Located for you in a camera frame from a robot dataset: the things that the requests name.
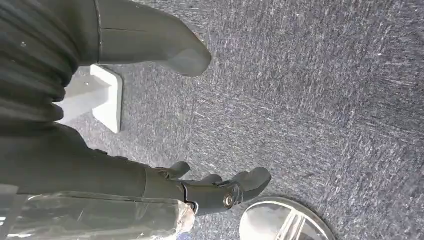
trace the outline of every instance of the white plastic bracket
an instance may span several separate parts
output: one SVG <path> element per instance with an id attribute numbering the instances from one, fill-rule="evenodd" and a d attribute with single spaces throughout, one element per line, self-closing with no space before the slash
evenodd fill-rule
<path id="1" fill-rule="evenodd" d="M 122 78 L 96 65 L 90 67 L 90 74 L 73 79 L 65 88 L 65 99 L 55 103 L 64 111 L 64 118 L 58 122 L 66 124 L 92 111 L 97 120 L 117 134 L 121 131 Z"/>

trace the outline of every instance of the finger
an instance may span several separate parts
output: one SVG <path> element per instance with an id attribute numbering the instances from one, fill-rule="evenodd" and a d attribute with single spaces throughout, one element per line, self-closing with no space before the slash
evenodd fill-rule
<path id="1" fill-rule="evenodd" d="M 223 178 L 217 174 L 211 174 L 202 180 L 199 181 L 199 183 L 202 184 L 213 184 L 213 183 L 220 183 L 223 181 Z"/>
<path id="2" fill-rule="evenodd" d="M 267 169 L 258 167 L 248 174 L 242 173 L 242 177 L 239 176 L 235 181 L 243 189 L 243 201 L 245 202 L 259 196 L 271 182 L 271 179 L 272 176 Z"/>

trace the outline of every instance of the robotic hand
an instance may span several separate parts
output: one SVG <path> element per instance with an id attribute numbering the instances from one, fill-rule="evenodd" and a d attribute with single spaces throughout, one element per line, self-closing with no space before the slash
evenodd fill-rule
<path id="1" fill-rule="evenodd" d="M 151 168 L 108 156 L 55 123 L 63 111 L 52 103 L 79 66 L 149 61 L 201 75 L 211 54 L 176 17 L 127 0 L 2 0 L 0 28 L 0 185 L 22 195 L 175 199 L 200 216 L 251 200 L 271 181 L 265 168 L 178 180 L 190 170 L 184 162 Z"/>

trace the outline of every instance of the circular metal base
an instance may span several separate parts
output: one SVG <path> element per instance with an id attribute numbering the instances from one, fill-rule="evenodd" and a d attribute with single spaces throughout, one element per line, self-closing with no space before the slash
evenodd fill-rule
<path id="1" fill-rule="evenodd" d="M 240 222 L 241 240 L 335 240 L 329 227 L 305 206 L 283 197 L 265 197 Z"/>

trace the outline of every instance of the clear plastic wrap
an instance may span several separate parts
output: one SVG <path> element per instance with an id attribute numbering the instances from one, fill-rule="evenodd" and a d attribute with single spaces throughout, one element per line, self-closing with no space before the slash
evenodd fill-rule
<path id="1" fill-rule="evenodd" d="M 171 199 L 0 195 L 0 240 L 176 240 L 194 221 L 188 205 Z"/>

